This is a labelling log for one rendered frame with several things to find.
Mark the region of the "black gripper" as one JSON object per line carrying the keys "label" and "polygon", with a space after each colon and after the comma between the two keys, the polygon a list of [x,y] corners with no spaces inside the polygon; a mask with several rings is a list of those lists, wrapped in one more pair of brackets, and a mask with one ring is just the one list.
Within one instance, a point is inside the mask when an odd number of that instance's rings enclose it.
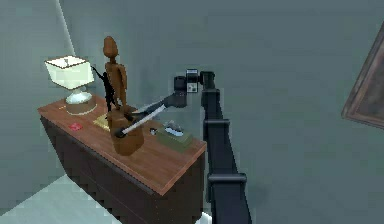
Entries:
{"label": "black gripper", "polygon": [[148,105],[145,105],[136,111],[130,113],[130,117],[135,118],[137,122],[126,128],[119,128],[114,135],[117,138],[124,138],[130,131],[138,128],[145,122],[157,116],[166,107],[184,108],[187,106],[187,83],[184,76],[176,76],[174,78],[174,92],[160,100]]}

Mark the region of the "green tissue box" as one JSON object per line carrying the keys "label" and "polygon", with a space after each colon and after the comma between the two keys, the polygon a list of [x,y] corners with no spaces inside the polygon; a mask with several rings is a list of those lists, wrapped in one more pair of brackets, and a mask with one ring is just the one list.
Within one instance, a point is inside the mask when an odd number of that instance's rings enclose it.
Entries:
{"label": "green tissue box", "polygon": [[184,152],[192,143],[193,136],[175,121],[170,120],[156,130],[157,141],[172,150]]}

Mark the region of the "brown wooden figure statue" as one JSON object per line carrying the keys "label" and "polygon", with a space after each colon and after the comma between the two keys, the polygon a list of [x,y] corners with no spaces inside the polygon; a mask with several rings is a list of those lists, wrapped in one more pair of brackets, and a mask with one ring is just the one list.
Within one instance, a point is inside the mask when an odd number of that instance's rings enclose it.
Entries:
{"label": "brown wooden figure statue", "polygon": [[133,108],[126,103],[127,74],[122,64],[116,62],[118,47],[111,36],[104,38],[103,53],[109,59],[105,63],[108,81],[114,93],[113,100],[116,103],[114,109],[107,113],[107,121],[115,151],[122,156],[130,156],[144,143],[142,128],[138,127],[127,133],[122,138],[116,136],[120,129],[133,125],[135,119],[131,116]]}

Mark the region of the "yellow flat mat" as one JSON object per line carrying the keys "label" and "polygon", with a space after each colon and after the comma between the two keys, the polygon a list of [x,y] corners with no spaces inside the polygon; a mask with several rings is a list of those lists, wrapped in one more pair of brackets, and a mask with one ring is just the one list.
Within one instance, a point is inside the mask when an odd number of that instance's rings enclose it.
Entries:
{"label": "yellow flat mat", "polygon": [[102,128],[106,131],[109,131],[109,125],[108,125],[108,120],[107,120],[106,114],[99,116],[96,120],[93,121],[93,123],[96,126]]}

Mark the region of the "black figurine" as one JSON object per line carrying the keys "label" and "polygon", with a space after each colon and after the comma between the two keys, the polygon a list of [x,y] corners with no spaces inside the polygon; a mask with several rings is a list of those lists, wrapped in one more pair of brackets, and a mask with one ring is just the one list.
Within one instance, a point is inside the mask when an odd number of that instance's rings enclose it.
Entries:
{"label": "black figurine", "polygon": [[112,105],[115,105],[116,102],[114,100],[114,89],[109,82],[108,75],[106,72],[100,74],[95,67],[92,67],[92,69],[96,72],[97,76],[103,81],[107,110],[111,111]]}

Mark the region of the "dark wooden sideboard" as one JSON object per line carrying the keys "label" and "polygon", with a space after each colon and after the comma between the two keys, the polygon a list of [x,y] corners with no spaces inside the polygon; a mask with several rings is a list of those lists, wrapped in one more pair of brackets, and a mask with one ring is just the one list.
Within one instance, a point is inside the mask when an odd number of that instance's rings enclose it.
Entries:
{"label": "dark wooden sideboard", "polygon": [[[193,139],[180,153],[160,144],[143,125],[144,144],[130,156],[113,148],[110,133],[93,121],[105,100],[86,115],[66,111],[64,100],[38,109],[45,131],[72,181],[122,224],[195,224],[202,216],[206,143]],[[82,129],[73,131],[73,123]]]}

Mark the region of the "white table lamp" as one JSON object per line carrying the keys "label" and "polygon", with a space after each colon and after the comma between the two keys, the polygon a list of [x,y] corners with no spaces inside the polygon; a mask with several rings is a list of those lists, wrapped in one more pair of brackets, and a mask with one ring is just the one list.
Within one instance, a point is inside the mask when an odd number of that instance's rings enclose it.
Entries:
{"label": "white table lamp", "polygon": [[97,107],[95,97],[85,90],[94,81],[90,62],[66,55],[44,61],[53,83],[70,91],[64,99],[70,115],[85,115]]}

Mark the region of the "framed wall picture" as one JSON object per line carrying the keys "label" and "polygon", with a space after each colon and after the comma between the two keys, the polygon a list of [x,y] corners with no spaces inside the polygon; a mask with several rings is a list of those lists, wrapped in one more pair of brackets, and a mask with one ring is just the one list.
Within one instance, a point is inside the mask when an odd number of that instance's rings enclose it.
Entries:
{"label": "framed wall picture", "polygon": [[341,116],[384,130],[384,21],[344,104]]}

